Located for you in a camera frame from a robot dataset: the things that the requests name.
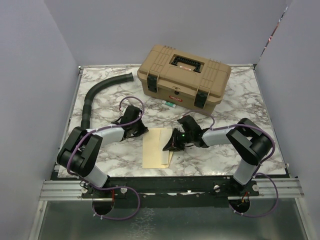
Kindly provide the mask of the cream paper envelope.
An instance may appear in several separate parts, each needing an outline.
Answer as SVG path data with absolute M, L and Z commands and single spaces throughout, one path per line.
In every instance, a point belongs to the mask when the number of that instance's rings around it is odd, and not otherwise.
M 170 166 L 173 152 L 163 151 L 173 133 L 172 128 L 150 128 L 142 139 L 142 168 L 166 169 Z

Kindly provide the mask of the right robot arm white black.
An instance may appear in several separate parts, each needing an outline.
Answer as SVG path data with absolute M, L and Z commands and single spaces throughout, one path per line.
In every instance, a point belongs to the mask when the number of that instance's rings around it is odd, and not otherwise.
M 186 148 L 186 144 L 198 148 L 231 144 L 241 157 L 232 176 L 234 180 L 229 184 L 230 191 L 236 196 L 247 191 L 247 183 L 256 174 L 261 163 L 269 159 L 276 149 L 272 137 L 248 118 L 230 126 L 205 129 L 202 129 L 190 115 L 185 115 L 177 121 L 183 131 L 174 128 L 162 150 L 180 152 Z

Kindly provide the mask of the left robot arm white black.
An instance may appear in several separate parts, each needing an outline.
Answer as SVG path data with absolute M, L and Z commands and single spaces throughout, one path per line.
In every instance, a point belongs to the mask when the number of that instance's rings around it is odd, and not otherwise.
M 97 196 L 106 197 L 111 186 L 107 182 L 109 176 L 96 166 L 100 148 L 147 133 L 142 115 L 140 108 L 130 105 L 123 116 L 106 127 L 95 130 L 75 127 L 58 153 L 56 162 L 92 184 Z

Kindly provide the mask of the green white glue stick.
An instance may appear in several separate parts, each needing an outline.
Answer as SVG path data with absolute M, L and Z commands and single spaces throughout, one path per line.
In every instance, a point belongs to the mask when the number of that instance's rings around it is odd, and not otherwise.
M 162 101 L 162 104 L 163 105 L 166 105 L 166 106 L 168 106 L 168 107 L 171 107 L 171 108 L 175 108 L 177 105 L 176 104 L 174 104 L 174 103 L 172 103 L 172 102 L 169 102 L 169 101 L 166 101 L 166 100 L 163 100 Z

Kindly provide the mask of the tan plastic toolbox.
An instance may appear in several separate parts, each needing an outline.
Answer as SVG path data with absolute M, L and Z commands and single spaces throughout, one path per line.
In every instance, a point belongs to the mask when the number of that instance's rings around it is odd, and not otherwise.
M 222 62 L 155 45 L 137 77 L 145 95 L 211 114 L 224 97 L 231 71 Z

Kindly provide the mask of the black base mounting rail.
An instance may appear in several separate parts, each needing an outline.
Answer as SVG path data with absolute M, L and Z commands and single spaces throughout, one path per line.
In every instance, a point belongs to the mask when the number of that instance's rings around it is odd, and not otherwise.
M 85 200 L 116 208 L 227 208 L 230 199 L 257 197 L 257 183 L 238 185 L 231 176 L 111 177 L 104 190 L 87 186 Z

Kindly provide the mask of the aluminium extrusion rail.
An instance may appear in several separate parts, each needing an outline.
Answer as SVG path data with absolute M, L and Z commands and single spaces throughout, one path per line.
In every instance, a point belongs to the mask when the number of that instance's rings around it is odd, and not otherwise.
M 124 199 L 135 189 L 141 198 L 146 197 L 218 197 L 229 200 L 241 198 L 272 199 L 302 198 L 304 192 L 298 178 L 255 178 L 243 190 L 227 190 L 227 177 L 115 177 L 110 184 L 115 193 L 84 187 L 78 180 L 48 180 L 42 185 L 41 201 L 111 201 Z

